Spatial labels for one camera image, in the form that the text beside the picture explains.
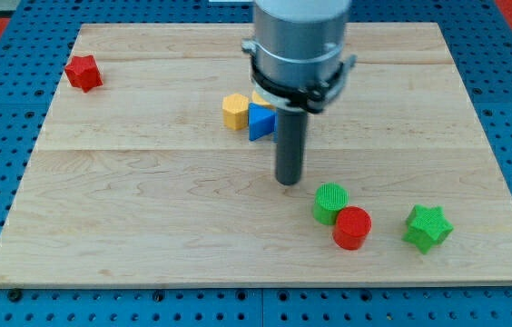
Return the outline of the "yellow block behind arm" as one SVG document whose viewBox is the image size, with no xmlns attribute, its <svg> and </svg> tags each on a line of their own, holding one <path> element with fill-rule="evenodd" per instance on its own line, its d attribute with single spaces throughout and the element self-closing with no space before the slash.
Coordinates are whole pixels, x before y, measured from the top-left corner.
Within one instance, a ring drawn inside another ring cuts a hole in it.
<svg viewBox="0 0 512 327">
<path fill-rule="evenodd" d="M 261 97 L 256 91 L 251 93 L 251 101 L 259 106 L 269 108 L 271 110 L 275 109 L 275 106 L 266 101 L 263 97 Z"/>
</svg>

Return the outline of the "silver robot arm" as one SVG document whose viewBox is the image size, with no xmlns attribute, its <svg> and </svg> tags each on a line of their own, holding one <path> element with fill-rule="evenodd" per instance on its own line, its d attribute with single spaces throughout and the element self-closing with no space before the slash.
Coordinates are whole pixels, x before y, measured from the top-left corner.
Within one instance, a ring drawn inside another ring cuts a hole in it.
<svg viewBox="0 0 512 327">
<path fill-rule="evenodd" d="M 350 0 L 256 0 L 254 33 L 242 42 L 251 79 L 278 97 L 329 101 L 343 87 Z"/>
</svg>

